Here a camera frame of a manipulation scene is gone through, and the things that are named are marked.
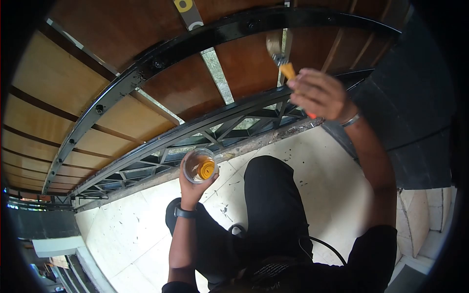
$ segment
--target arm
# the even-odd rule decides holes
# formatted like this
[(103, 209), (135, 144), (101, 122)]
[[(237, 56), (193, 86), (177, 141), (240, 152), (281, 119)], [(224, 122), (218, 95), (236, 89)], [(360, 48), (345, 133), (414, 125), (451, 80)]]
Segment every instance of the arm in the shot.
[[(181, 185), (181, 209), (195, 210), (204, 191), (218, 178), (215, 174), (211, 180), (201, 184), (194, 184), (187, 180), (182, 171), (184, 161), (181, 161), (179, 184)], [(180, 281), (195, 287), (195, 264), (197, 252), (196, 218), (178, 217), (174, 227), (173, 240), (169, 249), (168, 282)]]
[[(324, 73), (304, 68), (287, 84), (295, 90), (290, 96), (291, 102), (319, 117), (344, 123), (358, 113), (342, 84)], [(345, 132), (356, 149), (365, 178), (374, 193), (367, 228), (377, 225), (395, 227), (397, 190), (386, 151), (364, 117), (345, 127)]]

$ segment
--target smartwatch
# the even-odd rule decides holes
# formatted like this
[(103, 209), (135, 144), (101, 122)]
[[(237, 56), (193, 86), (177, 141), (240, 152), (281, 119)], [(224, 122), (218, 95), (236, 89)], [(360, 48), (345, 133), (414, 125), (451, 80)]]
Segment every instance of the smartwatch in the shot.
[(183, 217), (183, 218), (195, 218), (197, 214), (197, 210), (183, 210), (181, 209), (181, 203), (178, 203), (174, 207), (174, 216), (175, 217)]

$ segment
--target black pants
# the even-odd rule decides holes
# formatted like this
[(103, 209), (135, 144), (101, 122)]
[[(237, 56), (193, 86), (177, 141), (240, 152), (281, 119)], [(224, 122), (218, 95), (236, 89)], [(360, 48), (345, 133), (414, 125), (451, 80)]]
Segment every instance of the black pants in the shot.
[[(252, 159), (244, 173), (244, 198), (249, 227), (243, 239), (225, 230), (203, 204), (197, 204), (196, 269), (209, 283), (233, 278), (250, 262), (269, 256), (311, 261), (298, 244), (300, 236), (308, 236), (308, 223), (290, 166), (271, 156)], [(174, 207), (179, 202), (181, 198), (174, 199), (166, 209), (171, 235), (176, 225)], [(301, 240), (301, 245), (311, 254), (311, 241)]]

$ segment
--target clear plastic cup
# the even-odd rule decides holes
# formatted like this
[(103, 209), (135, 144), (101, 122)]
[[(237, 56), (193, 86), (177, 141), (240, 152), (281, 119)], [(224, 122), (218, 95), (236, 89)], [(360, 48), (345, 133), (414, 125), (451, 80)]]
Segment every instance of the clear plastic cup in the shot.
[(192, 183), (202, 183), (219, 172), (215, 155), (206, 148), (197, 148), (184, 161), (184, 175)]

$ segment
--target hand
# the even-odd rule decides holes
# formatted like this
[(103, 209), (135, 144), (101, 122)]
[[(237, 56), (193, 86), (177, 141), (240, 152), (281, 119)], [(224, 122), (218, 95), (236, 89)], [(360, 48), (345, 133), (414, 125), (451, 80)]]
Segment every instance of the hand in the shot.
[(192, 151), (188, 152), (181, 161), (181, 165), (179, 167), (179, 184), (181, 186), (181, 209), (183, 210), (195, 210), (197, 203), (202, 198), (202, 194), (204, 191), (207, 190), (210, 185), (218, 178), (218, 174), (215, 174), (211, 179), (200, 183), (192, 183), (190, 182), (186, 176), (184, 175), (183, 166), (184, 161), (187, 157), (192, 153)]
[(300, 74), (289, 80), (287, 85), (295, 91), (290, 95), (291, 102), (318, 117), (344, 123), (358, 113), (342, 83), (315, 69), (301, 69)]

